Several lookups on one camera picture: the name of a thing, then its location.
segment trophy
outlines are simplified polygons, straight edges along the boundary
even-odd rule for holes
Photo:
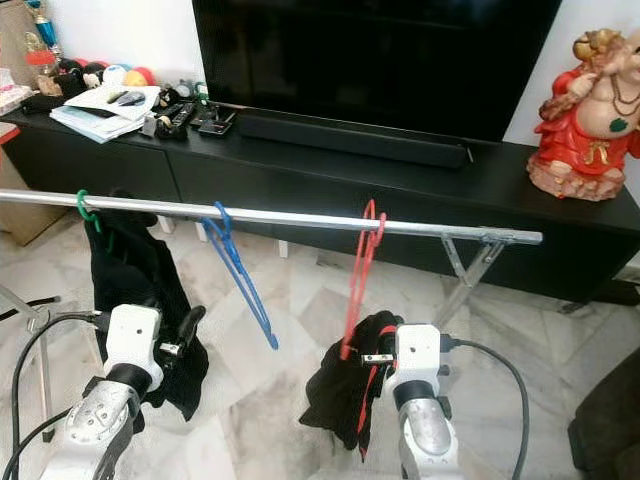
[[[46,18],[44,12],[44,0],[24,0],[24,5],[27,10],[33,15],[33,21],[36,24],[36,28],[44,40],[44,43],[49,47],[49,50],[56,56],[56,59],[60,60],[62,52],[56,39],[56,33],[53,30],[51,20]]]

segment black cloth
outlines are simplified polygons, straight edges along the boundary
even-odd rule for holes
[[[157,356],[160,343],[175,342],[177,329],[190,307],[171,252],[165,242],[156,240],[147,231],[146,227],[153,225],[156,217],[118,210],[102,210],[95,215],[101,234],[93,223],[85,222],[91,247],[95,308],[111,311],[122,303],[158,308],[162,324],[156,342]],[[111,242],[112,250],[108,253]],[[105,360],[106,334],[96,332],[96,337]],[[168,400],[188,421],[200,403],[202,381],[208,368],[207,351],[194,338],[184,357],[169,372],[165,371],[160,387],[148,393],[144,401],[157,408]]]
[[[351,353],[340,360],[341,341],[327,351],[320,370],[307,382],[309,408],[300,423],[332,430],[345,448],[359,446],[364,462],[371,431],[371,406],[380,397],[387,368],[363,365],[361,355],[393,353],[395,327],[402,319],[389,311],[360,322],[351,339]]]

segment marble floor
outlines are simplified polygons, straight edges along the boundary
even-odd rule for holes
[[[274,240],[236,235],[280,342],[274,352],[224,265],[211,246],[198,240],[192,223],[178,222],[170,235],[158,227],[152,231],[171,248],[191,303],[207,307],[198,336],[209,353],[210,369],[200,408],[190,422],[170,404],[143,407],[146,430],[121,457],[116,478],[400,478],[399,429],[389,398],[374,404],[365,463],[329,432],[297,422],[307,405],[306,381],[327,347],[342,336],[352,257],[292,245],[284,260]],[[26,299],[60,295],[59,310],[92,308],[89,262],[82,225],[73,213],[25,248],[0,233],[0,283]],[[428,321],[450,286],[450,277],[377,262],[363,316],[389,309],[410,322]],[[480,285],[443,327],[493,347],[522,372],[531,397],[526,479],[580,478],[571,462],[568,422],[586,393],[640,345],[636,309],[595,303],[563,315],[560,306],[555,299]],[[91,376],[100,373],[95,345],[85,333],[77,325],[65,325],[49,336],[56,412],[72,405]],[[9,373],[27,339],[24,319],[0,323],[2,466],[11,438]],[[443,392],[453,407],[465,474],[471,480],[510,478],[520,438],[520,397],[513,379],[492,359],[464,348],[445,361],[452,374],[443,382]],[[25,368],[20,394],[26,432],[41,421],[33,362]],[[51,449],[38,440],[25,451],[23,480],[38,478]]]

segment ganesha statue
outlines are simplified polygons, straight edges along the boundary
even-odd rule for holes
[[[587,32],[573,44],[580,66],[553,83],[535,129],[540,148],[527,171],[558,198],[599,201],[624,185],[624,157],[640,157],[640,29]]]

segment television screen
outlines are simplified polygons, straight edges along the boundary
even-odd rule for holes
[[[211,100],[499,141],[561,0],[193,0]]]

